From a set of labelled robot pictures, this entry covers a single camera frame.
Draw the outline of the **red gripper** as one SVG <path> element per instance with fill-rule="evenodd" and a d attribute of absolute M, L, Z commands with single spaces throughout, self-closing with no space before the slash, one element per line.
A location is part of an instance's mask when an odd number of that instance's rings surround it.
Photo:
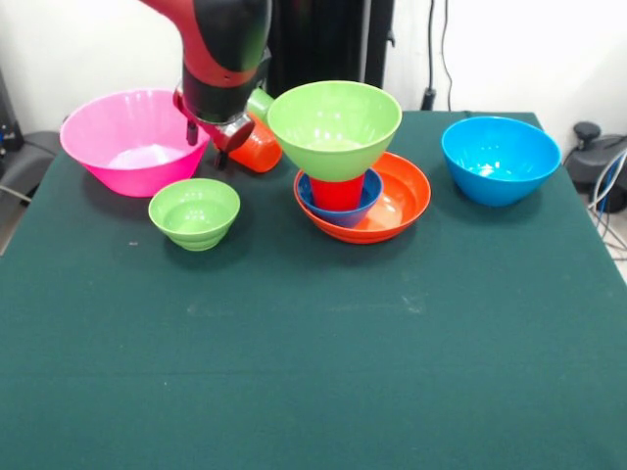
<path fill-rule="evenodd" d="M 180 87 L 172 93 L 174 106 L 187 119 L 186 140 L 195 146 L 200 130 L 206 132 L 218 148 L 215 157 L 217 170 L 225 170 L 228 165 L 228 153 L 223 150 L 236 150 L 241 147 L 254 130 L 255 123 L 246 113 L 240 114 L 227 123 L 210 123 L 195 116 L 184 103 L 184 94 Z"/>

